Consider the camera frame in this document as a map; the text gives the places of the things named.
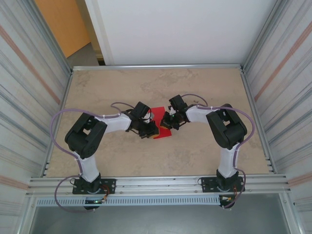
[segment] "marble-pattern surface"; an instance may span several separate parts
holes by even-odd
[[[238,69],[158,69],[75,71],[65,108],[80,108],[97,114],[114,114],[114,101],[150,107],[169,105],[177,94],[195,93],[211,106],[230,103],[252,114]],[[197,100],[185,97],[188,104]],[[64,137],[79,113],[62,116],[57,141],[68,149]],[[251,124],[242,116],[248,131]],[[188,123],[172,136],[140,139],[123,131],[105,135],[96,153],[102,176],[183,176],[214,175],[220,161],[220,148],[208,125]],[[259,136],[242,146],[238,166],[248,174],[268,173]],[[54,147],[48,177],[78,173],[75,160]]]

